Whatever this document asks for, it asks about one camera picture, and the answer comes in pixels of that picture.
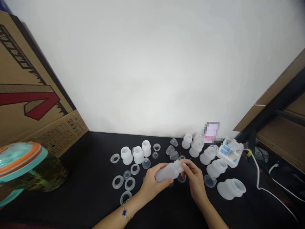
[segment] small plastic cap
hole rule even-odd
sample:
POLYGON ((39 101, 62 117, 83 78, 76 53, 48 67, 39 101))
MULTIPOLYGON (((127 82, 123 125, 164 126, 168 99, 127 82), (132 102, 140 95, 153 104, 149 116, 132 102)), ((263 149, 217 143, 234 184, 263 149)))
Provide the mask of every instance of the small plastic cap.
POLYGON ((150 167, 150 160, 149 158, 145 157, 144 161, 142 162, 142 166, 144 169, 148 169, 150 167))
POLYGON ((203 181, 209 188, 215 187, 217 183, 216 177, 210 176, 208 174, 203 177, 203 181))
POLYGON ((175 148, 172 145, 170 145, 166 150, 166 154, 170 155, 172 152, 175 152, 175 151, 176 151, 175 148))
POLYGON ((176 160, 179 160, 180 159, 180 156, 178 154, 178 152, 173 152, 169 155, 169 158, 172 160, 172 161, 176 161, 176 160))
POLYGON ((156 159, 158 158, 159 154, 157 152, 153 152, 152 153, 152 158, 156 159))
POLYGON ((178 146, 178 142, 175 138, 173 138, 172 140, 169 141, 174 147, 178 146))
POLYGON ((130 170, 127 170, 124 172, 123 178, 124 178, 124 180, 127 180, 129 177, 131 177, 131 172, 130 172, 130 170))

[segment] woman's left hand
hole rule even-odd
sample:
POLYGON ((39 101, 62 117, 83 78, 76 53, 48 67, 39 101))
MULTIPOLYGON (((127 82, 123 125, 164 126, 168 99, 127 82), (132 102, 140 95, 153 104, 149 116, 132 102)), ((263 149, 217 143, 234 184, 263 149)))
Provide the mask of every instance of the woman's left hand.
POLYGON ((147 204, 149 201, 155 198, 155 196, 159 192, 161 192, 163 189, 168 187, 172 182, 174 182, 172 178, 168 178, 160 183, 157 183, 155 179, 156 173, 167 165, 168 163, 160 163, 147 170, 142 187, 140 191, 137 193, 137 195, 140 196, 144 204, 147 204))

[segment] woman's right hand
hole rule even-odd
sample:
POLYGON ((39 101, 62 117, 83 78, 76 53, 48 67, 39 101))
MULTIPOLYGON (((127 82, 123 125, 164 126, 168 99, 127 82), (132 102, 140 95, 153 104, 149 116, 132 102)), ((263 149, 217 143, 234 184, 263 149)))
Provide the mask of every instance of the woman's right hand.
POLYGON ((182 172, 181 175, 184 178, 185 174, 187 174, 191 195, 197 206, 200 207, 203 202, 208 201, 206 190, 204 188, 202 171, 190 160, 182 159, 181 161, 185 161, 185 163, 182 163, 184 172, 182 172))

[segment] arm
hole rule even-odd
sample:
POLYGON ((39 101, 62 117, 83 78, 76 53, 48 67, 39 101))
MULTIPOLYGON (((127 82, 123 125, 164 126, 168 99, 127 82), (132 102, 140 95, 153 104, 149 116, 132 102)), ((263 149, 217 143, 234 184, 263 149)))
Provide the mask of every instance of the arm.
MULTIPOLYGON (((133 218, 142 207, 173 182, 173 179, 167 179, 161 183, 157 183, 155 175, 165 166, 167 166, 167 163, 160 163, 147 170, 142 187, 125 205, 127 217, 133 218)), ((120 206, 96 224, 93 229, 123 229, 128 223, 127 218, 123 216, 123 209, 124 207, 120 206)))
POLYGON ((188 175, 188 179, 190 182, 191 195, 201 210, 208 226, 210 229, 218 229, 218 228, 227 228, 228 226, 220 217, 216 209, 213 207, 211 202, 209 201, 206 190, 204 188, 203 175, 201 169, 199 169, 192 161, 184 160, 185 163, 182 163, 182 167, 184 172, 182 177, 185 176, 185 173, 188 175))

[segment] black metal frame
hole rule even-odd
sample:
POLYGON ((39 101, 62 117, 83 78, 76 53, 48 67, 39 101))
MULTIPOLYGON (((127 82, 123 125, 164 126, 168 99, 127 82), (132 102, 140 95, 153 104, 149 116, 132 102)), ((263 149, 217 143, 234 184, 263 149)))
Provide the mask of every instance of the black metal frame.
POLYGON ((305 126, 304 120, 283 111, 304 92, 305 68, 302 69, 268 105, 266 105, 266 107, 237 135, 235 139, 238 142, 247 141, 251 134, 256 136, 257 132, 277 116, 281 116, 299 125, 305 126))

